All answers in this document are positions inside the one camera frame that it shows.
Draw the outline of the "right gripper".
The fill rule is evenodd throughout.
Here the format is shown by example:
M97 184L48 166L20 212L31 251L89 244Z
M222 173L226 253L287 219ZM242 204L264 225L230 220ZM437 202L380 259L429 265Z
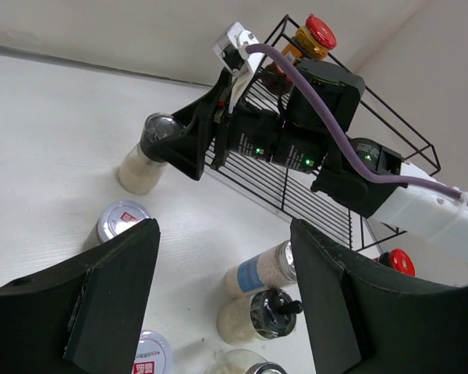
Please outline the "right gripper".
M207 93L184 108L172 115L149 115L142 131L144 155L152 161L170 164L194 181L199 181L204 172L206 150L211 152L210 169L223 167L229 155L232 88L232 75L221 72Z

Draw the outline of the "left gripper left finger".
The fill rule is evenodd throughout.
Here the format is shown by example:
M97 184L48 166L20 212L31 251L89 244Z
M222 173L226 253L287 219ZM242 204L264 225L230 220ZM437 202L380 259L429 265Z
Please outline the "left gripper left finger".
M0 287L0 373L129 373L160 228L112 240Z

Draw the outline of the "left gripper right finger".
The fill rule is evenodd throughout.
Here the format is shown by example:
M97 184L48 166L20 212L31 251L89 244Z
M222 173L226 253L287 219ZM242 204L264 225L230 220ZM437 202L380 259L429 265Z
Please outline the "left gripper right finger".
M468 373L468 286L407 276L290 225L297 284L319 373Z

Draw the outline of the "black cap grinder bottle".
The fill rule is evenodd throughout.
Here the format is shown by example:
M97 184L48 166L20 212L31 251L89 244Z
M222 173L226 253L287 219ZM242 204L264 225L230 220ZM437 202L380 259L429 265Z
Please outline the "black cap grinder bottle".
M160 112L149 115L144 122L139 143L126 155L118 168L120 185L132 194L148 194L160 181L167 165L166 162L150 156L150 146L182 130L183 126L171 115Z

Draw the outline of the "red lid sauce bottle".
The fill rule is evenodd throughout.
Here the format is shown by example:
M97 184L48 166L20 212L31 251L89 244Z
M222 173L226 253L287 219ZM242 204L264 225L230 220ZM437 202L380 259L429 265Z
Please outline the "red lid sauce bottle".
M321 61L336 45L337 40L332 29L322 19L310 14L281 53L292 65L296 65L302 58ZM277 96L287 94L293 87L289 77L276 62L271 62L264 68L261 81L270 93Z
M402 249L393 249L390 252L384 252L378 258L374 259L374 261L411 277L416 275L413 261Z

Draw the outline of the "silver lid blue label bottle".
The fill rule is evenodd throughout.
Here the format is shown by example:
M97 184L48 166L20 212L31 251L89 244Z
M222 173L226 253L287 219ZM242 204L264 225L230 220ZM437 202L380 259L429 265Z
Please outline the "silver lid blue label bottle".
M227 293L232 298L254 295L270 288L296 284L291 241L286 240L241 264L224 276Z

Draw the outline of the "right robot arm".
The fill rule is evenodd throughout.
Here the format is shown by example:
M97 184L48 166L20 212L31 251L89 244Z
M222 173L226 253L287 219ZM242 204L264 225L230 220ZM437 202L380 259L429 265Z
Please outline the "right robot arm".
M363 217L413 232L440 246L468 248L468 194L437 182L372 139L347 136L365 89L340 65L296 63L329 110L324 118L273 65L223 71L203 97L173 115L151 115L140 148L153 161L199 179L205 154L213 168L231 153L315 174L312 190Z

